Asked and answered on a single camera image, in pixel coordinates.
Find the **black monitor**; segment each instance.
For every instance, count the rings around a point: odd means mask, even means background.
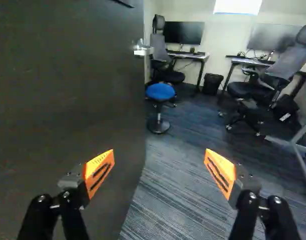
[[[168,21],[165,23],[166,43],[200,45],[205,23],[199,21]]]
[[[294,45],[301,28],[302,26],[257,23],[252,29],[247,48],[282,53],[288,46]]]

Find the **window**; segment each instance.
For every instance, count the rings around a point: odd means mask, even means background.
[[[214,14],[258,15],[262,0],[216,0]]]

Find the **chair base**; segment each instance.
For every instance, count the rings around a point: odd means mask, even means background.
[[[232,113],[225,126],[226,130],[231,131],[233,125],[243,121],[255,132],[257,137],[261,136],[260,127],[264,122],[257,110],[255,102],[248,100],[239,101],[237,109]]]
[[[169,130],[170,126],[168,121],[163,119],[158,121],[156,117],[151,117],[147,122],[148,130],[154,134],[163,134]]]

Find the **trash can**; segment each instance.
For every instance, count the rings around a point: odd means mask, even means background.
[[[219,85],[221,84],[223,79],[224,77],[222,75],[212,73],[205,74],[202,92],[207,95],[217,95]]]

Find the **silver door handle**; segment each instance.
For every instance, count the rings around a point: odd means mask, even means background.
[[[154,48],[143,44],[144,40],[141,38],[137,41],[137,44],[134,46],[134,55],[135,56],[149,56],[154,53]]]

